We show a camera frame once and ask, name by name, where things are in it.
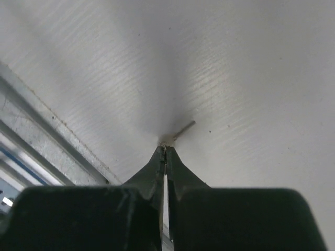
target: white corrugated surface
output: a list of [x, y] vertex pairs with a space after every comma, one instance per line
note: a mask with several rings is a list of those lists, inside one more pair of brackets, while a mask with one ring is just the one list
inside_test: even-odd
[[212, 186], [290, 187], [335, 248], [335, 2], [2, 0], [0, 60], [121, 181], [188, 119]]

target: blue stripe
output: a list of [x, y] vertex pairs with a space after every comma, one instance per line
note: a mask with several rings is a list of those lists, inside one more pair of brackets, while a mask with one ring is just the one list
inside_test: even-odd
[[8, 158], [10, 158], [12, 161], [14, 161], [19, 167], [21, 167], [24, 171], [29, 173], [33, 178], [35, 178], [37, 181], [39, 181], [42, 185], [48, 186], [48, 184], [38, 177], [32, 170], [30, 170], [28, 167], [26, 167], [21, 161], [19, 161], [15, 156], [13, 156], [9, 151], [4, 149], [3, 147], [0, 147], [0, 152], [3, 152]]

